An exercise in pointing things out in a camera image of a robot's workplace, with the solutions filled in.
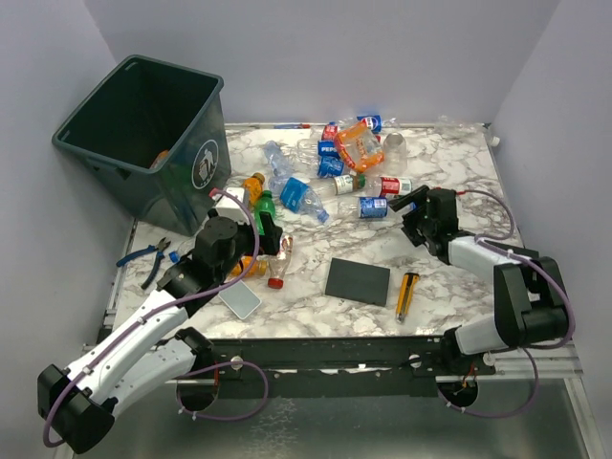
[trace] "bottle label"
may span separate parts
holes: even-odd
[[[385,198],[360,198],[360,218],[383,218],[386,213]]]
[[[318,141],[317,152],[319,156],[331,156],[340,159],[334,141]]]
[[[338,177],[338,175],[341,175],[343,169],[344,163],[341,160],[325,156],[322,157],[321,161],[318,163],[317,175],[322,178]]]
[[[380,115],[368,115],[365,117],[357,117],[357,120],[365,120],[367,127],[374,134],[378,134],[383,129],[383,121]]]
[[[280,193],[280,202],[291,212],[299,212],[302,196],[308,191],[308,186],[298,179],[290,178]]]
[[[338,127],[334,124],[328,124],[323,128],[323,134],[321,135],[322,141],[332,141],[338,133]]]
[[[340,175],[334,177],[336,182],[336,194],[346,194],[353,191],[353,176],[352,175]]]
[[[398,194],[404,196],[412,191],[412,182],[406,177],[381,177],[381,196]]]

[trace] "bolt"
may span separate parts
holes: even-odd
[[[491,352],[488,352],[487,354],[482,356],[482,362],[484,362],[485,365],[487,365],[487,366],[494,366],[495,365],[495,356]]]
[[[243,361],[242,357],[240,356],[233,356],[229,361]],[[231,366],[232,369],[234,369],[235,371],[238,371],[240,368],[242,368],[242,363],[236,363],[235,365]]]
[[[421,356],[418,354],[410,354],[410,357],[408,357],[408,362],[412,368],[421,368]]]

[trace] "dark green trash bin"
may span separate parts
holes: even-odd
[[[220,76],[132,55],[53,144],[85,163],[134,217],[192,235],[212,206],[208,193],[231,172],[222,87]]]

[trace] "pliers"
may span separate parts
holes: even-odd
[[[149,246],[146,249],[142,249],[141,251],[133,251],[131,253],[128,253],[124,258],[117,262],[117,267],[120,268],[126,263],[138,258],[139,256],[148,255],[156,251],[157,253],[155,254],[155,261],[153,262],[153,269],[141,285],[141,289],[146,290],[148,286],[151,285],[151,282],[155,280],[155,276],[160,270],[160,265],[162,264],[162,259],[164,258],[164,251],[168,248],[170,242],[171,241],[168,241],[165,239],[165,237],[163,237],[162,239],[160,239],[160,242],[158,242],[156,246]]]

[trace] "cable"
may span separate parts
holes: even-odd
[[[228,192],[226,192],[223,189],[214,188],[210,192],[209,196],[213,197],[213,196],[215,196],[217,194],[221,194],[223,196],[226,196],[226,197],[230,198],[245,213],[245,215],[249,219],[249,223],[251,224],[252,233],[253,233],[253,236],[254,236],[254,244],[253,244],[253,251],[252,252],[253,253],[259,253],[259,231],[257,230],[257,225],[255,224],[255,220],[253,219],[253,217],[252,217],[251,213],[249,212],[249,210],[240,202],[239,199],[235,198],[233,195],[229,194]],[[169,309],[169,308],[171,308],[173,306],[178,306],[179,304],[186,303],[186,302],[191,301],[193,299],[200,299],[200,298],[204,298],[204,297],[207,297],[207,296],[216,295],[219,292],[228,289],[229,287],[231,287],[235,283],[240,282],[240,280],[242,280],[242,278],[245,277],[247,275],[247,273],[251,270],[251,268],[254,266],[255,260],[256,260],[256,257],[254,256],[251,259],[251,262],[249,263],[249,266],[247,267],[247,269],[245,269],[243,272],[241,272],[239,275],[237,275],[230,282],[228,282],[226,284],[222,284],[219,287],[215,287],[214,289],[210,289],[210,290],[207,290],[205,292],[200,292],[199,294],[195,294],[195,295],[184,296],[182,298],[178,298],[178,299],[175,299],[174,301],[170,301],[170,302],[168,302],[166,304],[163,304],[162,306],[158,306],[157,308],[152,309],[151,311],[149,311],[148,313],[146,313],[146,314],[144,314],[142,316],[142,323],[134,322],[129,327],[127,327],[125,330],[123,330],[123,332],[121,332],[105,349],[103,349],[98,354],[98,356],[89,363],[89,365],[86,368],[83,368],[68,383],[68,385],[66,385],[66,387],[64,387],[64,390],[62,390],[59,393],[59,396],[55,399],[54,404],[52,405],[51,409],[49,410],[49,414],[47,415],[47,419],[45,420],[45,425],[43,426],[42,442],[45,445],[45,447],[47,447],[47,448],[56,448],[56,447],[58,447],[60,445],[63,445],[65,443],[64,440],[59,440],[57,442],[53,442],[51,440],[51,438],[50,438],[51,426],[52,426],[54,417],[57,414],[57,411],[59,410],[59,407],[64,402],[64,399],[75,388],[75,386],[80,382],[80,380],[82,380],[85,377],[86,372],[89,373],[89,372],[93,371],[94,368],[106,356],[108,356],[108,354],[110,354],[120,343],[122,343],[125,339],[127,339],[127,337],[129,337],[132,334],[132,332],[134,332],[134,330],[139,328],[142,324],[146,323],[147,320],[149,320],[151,317],[157,315],[161,311],[165,311],[166,309]]]
[[[474,236],[476,244],[490,251],[494,251],[495,253],[499,255],[506,256],[508,258],[511,258],[512,260],[516,260],[524,265],[527,265],[529,268],[531,268],[536,273],[538,273],[540,276],[542,276],[544,280],[546,280],[546,282],[548,282],[548,284],[553,288],[553,290],[555,290],[555,292],[557,292],[557,294],[561,297],[561,300],[563,301],[563,304],[565,305],[565,312],[567,314],[567,332],[565,333],[565,336],[559,342],[556,342],[554,344],[531,344],[529,347],[533,349],[558,349],[559,347],[563,347],[565,344],[569,342],[569,340],[572,338],[576,330],[576,319],[574,317],[574,309],[572,308],[572,303],[570,302],[570,298],[563,291],[563,289],[556,283],[556,281],[550,275],[548,275],[548,273],[546,273],[543,269],[541,269],[536,263],[534,263],[529,257],[517,255],[511,251],[505,251],[492,244],[487,243],[487,241],[483,239],[483,238],[487,238],[487,239],[491,239],[495,241],[504,241],[513,236],[516,225],[514,223],[514,218],[510,211],[510,208],[506,205],[506,203],[504,203],[499,197],[495,196],[493,193],[489,193],[488,191],[483,191],[480,189],[466,189],[464,191],[457,192],[457,195],[461,196],[466,193],[482,194],[484,196],[488,196],[494,199],[501,207],[504,208],[504,210],[508,214],[508,218],[510,219],[510,230],[508,231],[507,234],[503,236],[493,236],[493,235],[486,234],[486,233],[476,234]]]
[[[511,237],[514,236],[514,229],[516,228],[516,224],[514,222],[513,213],[510,211],[510,208],[508,207],[506,203],[504,203],[500,198],[495,196],[493,193],[489,193],[488,191],[481,190],[481,189],[466,189],[464,191],[457,191],[457,196],[463,196],[466,193],[482,194],[483,196],[487,196],[491,199],[494,199],[494,201],[496,201],[497,204],[499,204],[501,207],[504,208],[504,210],[506,211],[506,214],[508,215],[508,218],[510,219],[510,229],[503,236],[494,236],[492,234],[483,233],[483,234],[476,234],[474,237],[476,238],[486,237],[488,239],[492,239],[493,241],[505,241],[506,239],[510,239]]]
[[[195,418],[199,418],[199,419],[208,419],[211,421],[233,422],[233,421],[242,421],[242,420],[248,419],[251,416],[257,414],[259,411],[261,411],[261,409],[266,405],[266,402],[268,401],[268,393],[270,391],[270,384],[268,382],[268,378],[266,377],[266,373],[264,373],[264,370],[262,370],[259,366],[255,365],[254,363],[251,363],[250,361],[240,361],[240,363],[237,363],[235,361],[224,361],[223,363],[216,363],[206,368],[202,368],[201,370],[196,370],[190,373],[185,373],[183,376],[180,376],[179,378],[200,375],[202,373],[207,373],[208,371],[216,370],[217,368],[224,368],[226,366],[232,366],[236,364],[249,366],[250,368],[255,370],[257,373],[259,373],[259,375],[261,376],[261,379],[264,382],[264,395],[262,395],[261,402],[259,402],[259,404],[254,409],[252,409],[251,411],[245,414],[239,414],[237,416],[213,416],[211,414],[201,414],[201,413],[198,413],[197,411],[189,411],[188,409],[186,409],[183,406],[183,401],[181,400],[181,394],[177,390],[176,401],[179,404],[179,407],[181,408],[179,410],[179,414],[181,413],[190,414],[194,420]]]
[[[554,343],[554,344],[532,344],[529,347],[533,349],[558,349],[559,347],[564,346],[572,338],[572,336],[574,335],[574,331],[576,329],[574,310],[572,309],[572,304],[570,302],[569,297],[563,291],[563,289],[556,283],[556,281],[550,275],[548,275],[548,273],[546,273],[542,268],[540,268],[534,261],[532,261],[530,258],[526,256],[516,255],[512,251],[504,251],[503,249],[500,249],[492,244],[489,244],[486,240],[484,240],[484,238],[487,238],[487,239],[491,239],[495,241],[504,241],[506,239],[511,238],[514,235],[514,229],[516,228],[516,225],[515,225],[515,221],[514,221],[512,212],[510,211],[510,208],[506,205],[506,203],[504,203],[499,197],[495,196],[493,193],[489,193],[488,191],[479,190],[479,189],[466,189],[464,191],[457,192],[457,195],[462,196],[466,193],[482,194],[484,196],[494,199],[494,201],[496,201],[501,207],[504,208],[504,210],[506,211],[506,214],[508,215],[508,218],[510,219],[510,230],[506,234],[502,236],[495,236],[495,235],[486,234],[486,233],[476,234],[474,235],[474,240],[476,241],[476,244],[478,244],[481,247],[484,247],[485,249],[488,249],[489,251],[493,251],[499,255],[506,256],[508,258],[511,258],[512,260],[516,260],[524,265],[527,265],[529,268],[531,268],[536,273],[538,273],[540,276],[542,276],[546,280],[546,282],[548,282],[548,284],[561,297],[563,304],[565,305],[567,321],[568,321],[567,333],[565,334],[565,336],[559,342]],[[455,411],[459,411],[463,414],[468,414],[470,416],[474,416],[477,418],[504,419],[504,418],[510,418],[517,414],[526,412],[532,407],[532,405],[534,404],[534,401],[536,400],[537,394],[539,393],[539,373],[537,371],[536,361],[534,360],[534,357],[529,352],[529,350],[527,350],[526,348],[521,348],[521,350],[525,354],[527,354],[527,357],[529,358],[529,361],[531,362],[532,367],[534,369],[534,390],[532,391],[527,402],[525,402],[521,407],[514,409],[512,411],[505,412],[505,413],[485,413],[481,411],[466,409],[464,407],[460,407],[455,404],[452,404],[451,402],[448,401],[448,399],[444,396],[444,394],[439,389],[438,389],[438,395],[447,403],[447,407],[454,409]]]
[[[448,399],[444,396],[444,394],[438,389],[438,396],[444,400],[447,404],[447,407],[450,409],[454,409],[455,411],[459,411],[462,414],[468,414],[470,416],[474,416],[476,418],[486,418],[486,419],[505,419],[516,416],[517,414],[522,414],[525,411],[529,410],[534,402],[536,401],[537,394],[539,393],[539,373],[537,372],[537,365],[534,356],[525,348],[521,348],[521,350],[527,354],[530,362],[532,363],[532,367],[534,369],[534,390],[532,390],[529,399],[522,406],[517,409],[513,409],[512,411],[507,411],[505,413],[486,413],[483,411],[477,411],[473,409],[467,409],[465,407],[457,406],[456,404],[452,404],[448,401]]]

